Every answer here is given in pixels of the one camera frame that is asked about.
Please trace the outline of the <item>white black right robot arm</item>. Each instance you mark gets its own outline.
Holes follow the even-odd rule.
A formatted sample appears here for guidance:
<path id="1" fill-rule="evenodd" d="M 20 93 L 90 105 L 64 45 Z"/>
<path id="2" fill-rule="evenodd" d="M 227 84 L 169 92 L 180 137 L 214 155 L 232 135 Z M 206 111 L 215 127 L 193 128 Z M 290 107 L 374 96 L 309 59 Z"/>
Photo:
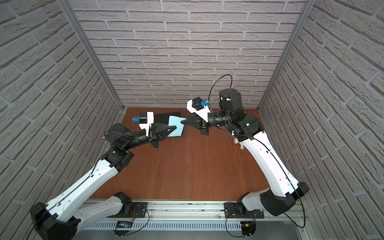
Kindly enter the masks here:
<path id="1" fill-rule="evenodd" d="M 238 200 L 241 212 L 250 213 L 264 208 L 273 216 L 284 214 L 309 192 L 308 185 L 299 182 L 283 164 L 259 119 L 245 114 L 242 96 L 236 89 L 220 91 L 219 107 L 220 111 L 214 112 L 209 100 L 194 98 L 187 103 L 187 110 L 191 115 L 182 124 L 198 129 L 206 136 L 209 128 L 225 127 L 237 144 L 254 157 L 269 183 L 269 188 L 243 195 Z"/>

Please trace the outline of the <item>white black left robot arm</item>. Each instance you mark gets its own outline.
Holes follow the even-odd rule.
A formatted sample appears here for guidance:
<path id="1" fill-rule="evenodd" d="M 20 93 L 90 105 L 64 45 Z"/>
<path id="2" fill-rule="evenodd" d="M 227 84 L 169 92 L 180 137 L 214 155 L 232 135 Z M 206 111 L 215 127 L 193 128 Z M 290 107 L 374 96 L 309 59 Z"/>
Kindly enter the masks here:
<path id="1" fill-rule="evenodd" d="M 44 240 L 71 240 L 84 228 L 106 217 L 135 216 L 132 199 L 122 192 L 90 207 L 81 208 L 81 205 L 130 163 L 134 157 L 130 149 L 145 144 L 158 148 L 159 142 L 176 128 L 154 123 L 147 129 L 132 132 L 123 124 L 112 125 L 105 136 L 111 147 L 95 165 L 57 197 L 47 203 L 38 202 L 31 207 L 33 229 Z"/>

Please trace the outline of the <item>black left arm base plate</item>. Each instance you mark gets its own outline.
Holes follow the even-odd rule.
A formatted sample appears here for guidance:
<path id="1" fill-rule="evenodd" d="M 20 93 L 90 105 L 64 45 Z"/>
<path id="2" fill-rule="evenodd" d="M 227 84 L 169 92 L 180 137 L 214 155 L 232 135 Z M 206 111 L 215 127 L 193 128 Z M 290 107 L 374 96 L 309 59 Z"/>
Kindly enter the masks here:
<path id="1" fill-rule="evenodd" d="M 123 207 L 123 209 L 116 215 L 109 216 L 108 218 L 139 218 L 144 219 L 147 216 L 148 202 L 132 202 L 130 208 Z"/>

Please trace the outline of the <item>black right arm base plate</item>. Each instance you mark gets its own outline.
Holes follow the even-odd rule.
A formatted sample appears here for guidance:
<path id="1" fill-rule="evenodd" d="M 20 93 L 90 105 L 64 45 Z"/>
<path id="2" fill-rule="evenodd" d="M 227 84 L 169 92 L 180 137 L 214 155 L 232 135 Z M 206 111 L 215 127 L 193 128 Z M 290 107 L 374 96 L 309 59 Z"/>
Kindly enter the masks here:
<path id="1" fill-rule="evenodd" d="M 263 219 L 265 217 L 263 210 L 247 211 L 245 207 L 237 202 L 225 202 L 224 213 L 228 219 L 247 218 L 247 219 Z"/>

